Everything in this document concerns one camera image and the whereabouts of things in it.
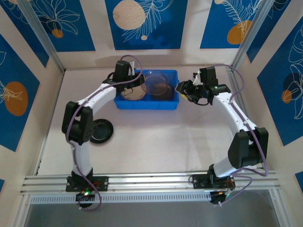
blue bin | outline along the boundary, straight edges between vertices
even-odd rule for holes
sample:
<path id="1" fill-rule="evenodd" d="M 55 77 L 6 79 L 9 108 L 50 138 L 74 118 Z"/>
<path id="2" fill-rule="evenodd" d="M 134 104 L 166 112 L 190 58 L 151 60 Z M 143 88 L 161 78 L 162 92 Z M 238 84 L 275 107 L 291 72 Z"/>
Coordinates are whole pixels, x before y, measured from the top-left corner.
<path id="1" fill-rule="evenodd" d="M 176 87 L 179 83 L 178 72 L 176 70 L 156 70 L 162 71 L 168 77 L 169 83 Z M 175 91 L 173 99 L 170 101 L 157 101 L 151 95 L 146 94 L 145 97 L 139 101 L 129 101 L 122 98 L 121 95 L 115 99 L 115 104 L 121 110 L 175 110 L 179 104 L 179 93 Z"/>

cable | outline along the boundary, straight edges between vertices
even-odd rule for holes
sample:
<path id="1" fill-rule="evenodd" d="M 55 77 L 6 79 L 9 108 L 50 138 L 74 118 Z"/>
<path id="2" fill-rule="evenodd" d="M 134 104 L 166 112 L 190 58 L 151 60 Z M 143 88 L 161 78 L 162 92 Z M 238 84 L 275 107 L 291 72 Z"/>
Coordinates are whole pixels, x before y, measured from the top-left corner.
<path id="1" fill-rule="evenodd" d="M 68 125 L 68 128 L 67 128 L 67 131 L 66 131 L 65 139 L 66 139 L 66 141 L 67 141 L 67 142 L 70 144 L 70 146 L 71 146 L 73 161 L 74 161 L 74 165 L 76 166 L 76 169 L 78 170 L 78 172 L 80 173 L 80 175 L 83 177 L 83 179 L 91 186 L 91 188 L 97 193 L 97 195 L 98 195 L 99 198 L 100 198 L 100 203 L 98 204 L 98 206 L 95 207 L 95 208 L 92 208 L 92 209 L 82 209 L 82 208 L 80 207 L 80 201 L 79 201 L 79 202 L 78 202 L 78 206 L 79 206 L 79 208 L 80 208 L 81 210 L 83 210 L 83 211 L 94 211 L 94 210 L 97 210 L 97 209 L 101 206 L 102 197 L 101 197 L 101 195 L 100 195 L 98 189 L 93 185 L 92 182 L 89 181 L 89 179 L 84 175 L 84 173 L 80 170 L 80 168 L 79 168 L 79 166 L 78 166 L 78 162 L 77 162 L 77 158 L 76 158 L 76 146 L 69 140 L 69 135 L 70 135 L 70 131 L 71 131 L 71 126 L 72 126 L 72 123 L 73 123 L 73 121 L 75 120 L 75 118 L 76 118 L 78 112 L 80 111 L 80 109 L 81 109 L 89 100 L 91 100 L 94 96 L 96 96 L 97 94 L 99 94 L 100 92 L 104 91 L 105 89 L 107 89 L 107 88 L 109 88 L 109 87 L 113 87 L 113 86 L 121 85 L 121 84 L 132 83 L 132 82 L 136 81 L 137 79 L 139 79 L 139 77 L 142 75 L 142 71 L 143 71 L 141 62 L 140 62 L 136 57 L 134 57 L 134 56 L 132 56 L 132 55 L 129 55 L 129 54 L 128 54 L 128 55 L 122 56 L 121 60 L 122 60 L 123 58 L 125 58 L 125 57 L 132 57 L 132 58 L 134 58 L 135 60 L 137 60 L 137 62 L 138 62 L 139 65 L 140 65 L 140 73 L 139 73 L 139 75 L 138 75 L 136 78 L 134 78 L 134 79 L 132 79 L 132 80 L 129 80 L 129 81 L 123 81 L 123 82 L 119 82 L 119 83 L 110 84 L 110 85 L 108 85 L 108 86 L 105 86 L 103 89 L 98 90 L 98 91 L 96 91 L 95 93 L 93 93 L 90 97 L 87 98 L 87 100 L 85 100 L 85 101 L 76 109 L 76 111 L 74 112 L 73 116 L 71 117 L 71 121 L 70 121 L 70 123 L 69 123 L 69 125 Z"/>
<path id="2" fill-rule="evenodd" d="M 253 172 L 253 173 L 255 173 L 255 174 L 258 174 L 258 175 L 260 175 L 260 176 L 266 177 L 266 176 L 268 176 L 269 170 L 268 170 L 268 164 L 267 164 L 267 161 L 266 161 L 264 152 L 263 152 L 263 150 L 262 150 L 262 147 L 261 147 L 261 145 L 260 145 L 260 143 L 259 143 L 259 140 L 258 140 L 258 138 L 257 138 L 257 136 L 256 136 L 256 134 L 255 134 L 255 132 L 254 132 L 253 129 L 250 127 L 250 125 L 246 122 L 245 118 L 244 118 L 243 115 L 240 113 L 240 111 L 236 108 L 236 106 L 235 106 L 234 103 L 233 103 L 234 101 L 232 100 L 237 94 L 239 94 L 239 93 L 240 93 L 241 91 L 243 91 L 243 89 L 245 88 L 245 81 L 244 81 L 244 78 L 243 78 L 242 74 L 241 74 L 236 68 L 234 68 L 233 66 L 231 66 L 231 65 L 226 65 L 226 64 L 215 64 L 215 65 L 212 65 L 212 66 L 208 66 L 208 67 L 206 67 L 206 68 L 211 68 L 211 67 L 216 67 L 216 66 L 225 66 L 225 67 L 228 67 L 228 68 L 230 68 L 230 69 L 236 71 L 237 74 L 238 74 L 238 75 L 240 76 L 240 78 L 241 78 L 242 87 L 241 87 L 237 92 L 235 92 L 234 94 L 232 94 L 232 96 L 231 96 L 231 98 L 230 98 L 230 104 L 231 104 L 231 106 L 233 107 L 233 109 L 236 111 L 236 113 L 239 115 L 239 117 L 240 117 L 241 120 L 243 121 L 244 125 L 249 129 L 249 131 L 250 131 L 252 137 L 254 138 L 254 141 L 255 141 L 255 143 L 256 143 L 256 145 L 257 145 L 257 147 L 258 147 L 258 150 L 259 150 L 259 152 L 260 152 L 262 161 L 263 161 L 263 163 L 264 163 L 264 168 L 265 168 L 265 173 L 260 173 L 260 172 L 254 170 L 254 169 L 248 169 L 248 168 L 240 168 L 240 169 L 234 171 L 233 173 L 231 173 L 231 175 L 233 175 L 233 176 L 249 178 L 249 179 L 250 179 L 250 182 L 249 182 L 244 188 L 242 188 L 237 194 L 235 194 L 233 197 L 231 197 L 230 199 L 228 199 L 228 200 L 222 202 L 222 203 L 220 204 L 220 205 L 222 205 L 222 204 L 228 202 L 229 200 L 233 199 L 234 197 L 238 196 L 239 194 L 241 194 L 241 193 L 242 193 L 248 186 L 250 186 L 251 183 L 252 183 L 252 180 L 253 180 L 253 179 L 252 179 L 250 176 L 237 175 L 236 173 L 238 173 L 238 172 L 240 172 L 240 171 L 242 171 L 242 170 L 248 170 L 248 171 L 251 171 L 251 172 Z"/>
<path id="3" fill-rule="evenodd" d="M 235 176 L 242 177 L 242 178 L 248 178 L 250 180 L 250 182 L 247 185 L 245 185 L 237 194 L 235 194 L 234 196 L 232 196 L 230 199 L 225 200 L 224 202 L 219 203 L 220 206 L 222 206 L 223 204 L 225 204 L 228 201 L 232 200 L 236 196 L 240 195 L 246 188 L 248 188 L 251 185 L 252 180 L 253 180 L 252 177 L 250 177 L 250 176 L 242 176 L 242 175 L 235 175 Z"/>

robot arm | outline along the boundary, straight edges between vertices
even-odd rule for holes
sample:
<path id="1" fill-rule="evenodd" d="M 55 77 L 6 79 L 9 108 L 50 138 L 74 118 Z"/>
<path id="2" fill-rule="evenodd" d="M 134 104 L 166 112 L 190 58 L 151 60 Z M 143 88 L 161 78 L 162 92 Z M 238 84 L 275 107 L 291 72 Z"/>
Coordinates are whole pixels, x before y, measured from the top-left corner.
<path id="1" fill-rule="evenodd" d="M 225 159 L 211 165 L 206 175 L 193 175 L 194 188 L 222 188 L 224 182 L 231 179 L 231 173 L 245 166 L 262 163 L 261 154 L 248 127 L 255 133 L 265 157 L 268 132 L 265 128 L 258 128 L 235 101 L 231 100 L 232 94 L 228 87 L 225 84 L 218 84 L 214 67 L 200 69 L 198 73 L 194 73 L 193 81 L 179 83 L 176 91 L 198 105 L 199 99 L 207 99 L 207 104 L 213 105 L 224 114 L 234 136 Z"/>
<path id="2" fill-rule="evenodd" d="M 104 87 L 108 86 L 109 84 L 101 84 L 101 86 L 94 91 L 92 94 L 90 94 L 88 97 L 80 100 L 77 102 L 78 105 L 81 105 L 85 100 L 87 100 L 89 97 L 91 97 L 94 93 L 98 92 L 99 90 L 103 90 Z M 95 113 L 102 107 L 104 106 L 108 101 L 114 99 L 116 97 L 116 88 L 115 87 L 109 87 L 100 93 L 98 93 L 96 96 L 94 96 L 91 100 L 89 100 L 83 107 L 84 108 L 89 108 L 92 110 L 92 116 L 95 115 Z M 92 135 L 92 128 L 90 125 L 90 129 L 87 131 L 89 138 L 90 139 Z M 71 143 L 75 146 L 75 156 L 78 161 L 78 166 L 83 172 L 84 175 L 88 175 L 90 171 L 92 170 L 92 166 L 90 163 L 90 158 L 89 158 L 89 140 L 86 142 L 83 142 L 81 145 L 78 142 L 75 142 L 71 140 Z M 72 171 L 80 175 L 79 171 L 77 170 L 76 165 L 73 165 Z"/>
<path id="3" fill-rule="evenodd" d="M 143 75 L 138 78 L 139 73 L 134 73 L 131 64 L 126 61 L 118 61 L 115 72 L 111 74 L 112 78 L 108 77 L 104 80 L 100 87 L 89 96 L 76 103 L 71 101 L 66 105 L 62 132 L 65 135 L 68 133 L 68 140 L 71 144 L 74 159 L 71 177 L 67 179 L 67 185 L 71 185 L 71 187 L 67 187 L 67 191 L 77 192 L 88 187 L 88 182 L 82 177 L 82 174 L 86 176 L 90 182 L 100 182 L 100 179 L 95 180 L 93 177 L 89 158 L 89 140 L 93 134 L 93 116 L 95 113 L 108 101 L 114 99 L 125 88 L 137 87 L 144 82 Z M 77 118 L 72 121 L 74 113 L 80 106 L 82 106 L 82 108 L 76 115 L 80 119 Z"/>

white floor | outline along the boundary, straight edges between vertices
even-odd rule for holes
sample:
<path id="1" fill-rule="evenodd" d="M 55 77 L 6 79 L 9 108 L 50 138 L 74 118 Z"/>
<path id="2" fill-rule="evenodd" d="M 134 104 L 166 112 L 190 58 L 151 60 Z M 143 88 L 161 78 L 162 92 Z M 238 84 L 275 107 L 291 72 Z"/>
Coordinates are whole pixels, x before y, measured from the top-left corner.
<path id="1" fill-rule="evenodd" d="M 173 69 L 178 71 L 182 81 L 190 79 L 199 67 Z M 39 175 L 71 173 L 71 148 L 61 132 L 65 105 L 89 95 L 112 71 L 66 71 Z M 217 77 L 219 83 L 230 87 L 224 67 L 217 68 Z M 119 110 L 111 101 L 94 116 L 94 119 L 99 118 L 111 121 L 114 135 L 106 144 L 90 145 L 90 159 L 96 174 L 207 170 L 227 155 L 232 141 L 222 113 L 211 105 L 197 106 L 181 97 L 175 111 Z"/>

black petri dish lid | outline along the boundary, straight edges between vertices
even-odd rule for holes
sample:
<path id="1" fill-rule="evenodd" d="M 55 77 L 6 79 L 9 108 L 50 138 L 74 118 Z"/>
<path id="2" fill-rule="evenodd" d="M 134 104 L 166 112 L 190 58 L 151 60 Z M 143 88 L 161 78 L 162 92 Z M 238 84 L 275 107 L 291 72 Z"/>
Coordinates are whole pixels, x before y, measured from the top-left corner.
<path id="1" fill-rule="evenodd" d="M 114 127 L 112 123 L 106 119 L 94 120 L 94 131 L 90 138 L 92 143 L 104 143 L 108 141 L 114 133 Z"/>

